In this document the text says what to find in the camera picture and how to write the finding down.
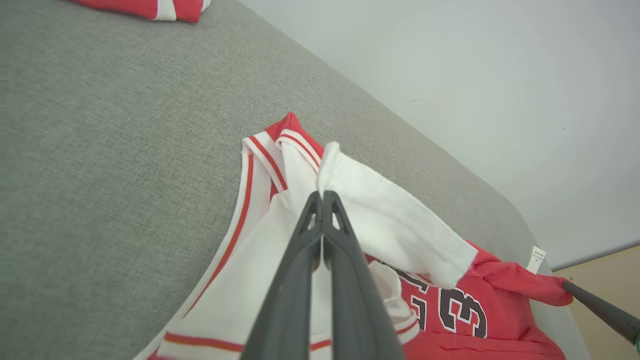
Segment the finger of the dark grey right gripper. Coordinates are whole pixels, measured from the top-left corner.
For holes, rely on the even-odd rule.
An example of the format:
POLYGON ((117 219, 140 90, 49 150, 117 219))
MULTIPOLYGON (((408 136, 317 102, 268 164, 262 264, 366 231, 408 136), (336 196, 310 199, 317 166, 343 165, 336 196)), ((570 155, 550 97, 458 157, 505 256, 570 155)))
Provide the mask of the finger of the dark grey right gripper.
POLYGON ((562 287, 627 342, 633 346, 640 346, 640 318, 584 290, 571 281, 564 281, 562 287))

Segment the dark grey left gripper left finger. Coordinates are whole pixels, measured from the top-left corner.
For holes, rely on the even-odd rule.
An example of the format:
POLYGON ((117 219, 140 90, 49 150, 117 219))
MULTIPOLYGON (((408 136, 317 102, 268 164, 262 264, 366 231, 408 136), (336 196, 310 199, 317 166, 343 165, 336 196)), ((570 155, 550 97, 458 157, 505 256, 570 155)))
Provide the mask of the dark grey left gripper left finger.
POLYGON ((322 197, 307 198, 240 360, 308 360, 313 273, 322 255, 322 197))

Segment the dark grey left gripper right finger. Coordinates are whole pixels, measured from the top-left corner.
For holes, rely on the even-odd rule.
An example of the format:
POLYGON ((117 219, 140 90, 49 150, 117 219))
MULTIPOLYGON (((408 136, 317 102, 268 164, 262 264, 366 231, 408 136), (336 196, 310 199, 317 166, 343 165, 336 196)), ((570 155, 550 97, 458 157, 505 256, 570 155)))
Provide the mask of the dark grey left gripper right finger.
POLYGON ((345 206, 323 193, 324 261, 331 273, 333 360, 405 360, 345 206))

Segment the red jersey with white sleeves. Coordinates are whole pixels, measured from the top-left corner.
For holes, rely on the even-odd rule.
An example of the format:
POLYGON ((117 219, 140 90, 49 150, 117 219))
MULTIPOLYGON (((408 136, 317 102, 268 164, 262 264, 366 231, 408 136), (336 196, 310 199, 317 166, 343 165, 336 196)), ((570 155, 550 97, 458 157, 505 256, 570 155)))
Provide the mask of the red jersey with white sleeves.
POLYGON ((462 239, 402 187, 323 148, 295 114, 242 141, 231 223, 208 269, 133 360, 238 360, 313 191, 336 191, 407 360, 566 360, 530 301, 566 306, 564 278, 462 239))

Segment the red shorts with white stripe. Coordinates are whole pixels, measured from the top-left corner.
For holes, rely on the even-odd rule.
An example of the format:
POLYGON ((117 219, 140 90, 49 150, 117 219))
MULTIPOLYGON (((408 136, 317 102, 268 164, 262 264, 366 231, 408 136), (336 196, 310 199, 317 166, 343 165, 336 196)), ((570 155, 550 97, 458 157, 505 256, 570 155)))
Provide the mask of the red shorts with white stripe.
POLYGON ((124 13, 153 21, 198 23, 212 0, 71 0, 96 10, 124 13))

